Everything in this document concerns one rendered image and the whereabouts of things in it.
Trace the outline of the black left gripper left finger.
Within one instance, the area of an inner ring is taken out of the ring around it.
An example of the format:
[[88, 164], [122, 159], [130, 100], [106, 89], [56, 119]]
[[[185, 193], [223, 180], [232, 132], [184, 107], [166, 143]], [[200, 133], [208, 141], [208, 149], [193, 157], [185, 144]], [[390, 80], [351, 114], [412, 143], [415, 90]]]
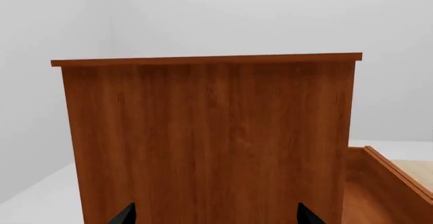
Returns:
[[108, 224], [135, 224], [135, 203], [130, 203], [113, 217]]

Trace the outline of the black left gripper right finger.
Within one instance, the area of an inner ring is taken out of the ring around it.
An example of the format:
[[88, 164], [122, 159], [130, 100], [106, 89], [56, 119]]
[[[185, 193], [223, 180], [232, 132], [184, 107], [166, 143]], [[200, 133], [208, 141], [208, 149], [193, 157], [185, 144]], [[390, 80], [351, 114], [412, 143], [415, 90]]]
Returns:
[[298, 203], [297, 224], [325, 224], [325, 222], [303, 203]]

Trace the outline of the open wooden drawer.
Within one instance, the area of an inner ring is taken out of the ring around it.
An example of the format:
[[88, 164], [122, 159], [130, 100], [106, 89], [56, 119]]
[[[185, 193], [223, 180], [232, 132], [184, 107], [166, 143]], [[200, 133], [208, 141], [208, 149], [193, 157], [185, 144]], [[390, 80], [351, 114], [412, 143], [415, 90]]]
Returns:
[[342, 224], [433, 224], [433, 193], [371, 146], [349, 147]]

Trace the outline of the brown wooden cabinet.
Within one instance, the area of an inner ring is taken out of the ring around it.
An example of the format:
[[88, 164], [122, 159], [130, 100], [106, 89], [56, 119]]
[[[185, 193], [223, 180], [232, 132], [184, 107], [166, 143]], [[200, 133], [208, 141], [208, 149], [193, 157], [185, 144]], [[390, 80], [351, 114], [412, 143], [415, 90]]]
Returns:
[[362, 53], [54, 60], [84, 224], [341, 224]]

